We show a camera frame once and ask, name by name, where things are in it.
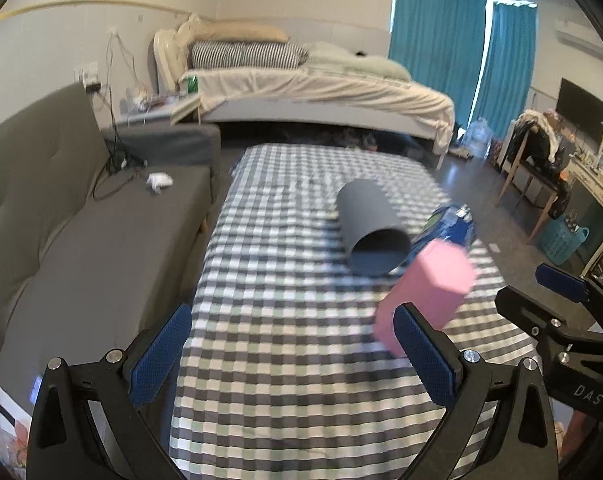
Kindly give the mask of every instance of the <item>sofa armrest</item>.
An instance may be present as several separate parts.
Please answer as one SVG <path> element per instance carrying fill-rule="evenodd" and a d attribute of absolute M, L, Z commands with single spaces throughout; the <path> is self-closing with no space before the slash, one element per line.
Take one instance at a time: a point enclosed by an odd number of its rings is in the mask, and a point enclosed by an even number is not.
<path fill-rule="evenodd" d="M 216 124 L 180 123 L 117 126 L 118 144 L 149 166 L 208 166 L 210 190 L 215 202 L 219 191 L 221 137 Z M 113 127 L 102 130 L 109 148 Z"/>

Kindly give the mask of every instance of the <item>checkered tablecloth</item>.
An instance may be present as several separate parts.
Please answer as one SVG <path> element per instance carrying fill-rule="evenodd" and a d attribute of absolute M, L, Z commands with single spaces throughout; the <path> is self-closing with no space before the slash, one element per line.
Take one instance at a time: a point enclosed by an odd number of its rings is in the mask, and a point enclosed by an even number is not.
<path fill-rule="evenodd" d="M 443 416 L 409 361 L 373 338 L 376 304 L 405 269 L 361 278 L 345 265 L 335 199 L 355 178 L 384 189 L 411 235 L 449 199 L 395 155 L 268 144 L 236 168 L 178 379 L 170 453 L 187 478 L 395 479 Z M 492 362 L 532 355 L 495 309 L 504 281 L 481 242 L 470 258 L 477 282 L 445 331 Z"/>

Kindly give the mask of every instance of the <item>sofa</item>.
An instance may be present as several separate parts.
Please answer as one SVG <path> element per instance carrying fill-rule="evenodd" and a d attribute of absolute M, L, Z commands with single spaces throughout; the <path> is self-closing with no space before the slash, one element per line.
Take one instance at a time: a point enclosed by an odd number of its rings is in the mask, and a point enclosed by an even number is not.
<path fill-rule="evenodd" d="M 192 300 L 222 200 L 216 126 L 119 128 L 148 167 L 113 176 L 104 136 L 80 84 L 0 124 L 0 387 L 30 414 L 52 357 L 99 360 Z M 155 171 L 174 179 L 160 194 Z"/>

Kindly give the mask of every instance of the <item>pink foam roller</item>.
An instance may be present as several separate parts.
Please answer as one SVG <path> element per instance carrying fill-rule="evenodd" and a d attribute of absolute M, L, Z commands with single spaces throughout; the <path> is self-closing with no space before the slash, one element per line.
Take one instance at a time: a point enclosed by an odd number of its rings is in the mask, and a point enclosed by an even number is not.
<path fill-rule="evenodd" d="M 377 306 L 375 337 L 395 357 L 405 357 L 395 337 L 395 309 L 412 303 L 435 330 L 441 330 L 463 304 L 476 276 L 464 248 L 441 238 L 431 241 Z"/>

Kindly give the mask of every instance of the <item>beige pillow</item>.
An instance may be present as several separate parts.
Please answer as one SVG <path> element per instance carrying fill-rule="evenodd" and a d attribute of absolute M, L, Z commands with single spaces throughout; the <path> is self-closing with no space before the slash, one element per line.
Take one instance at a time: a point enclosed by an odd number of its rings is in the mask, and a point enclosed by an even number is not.
<path fill-rule="evenodd" d="M 286 43 L 290 38 L 281 28 L 253 22 L 201 22 L 195 41 L 272 41 Z"/>

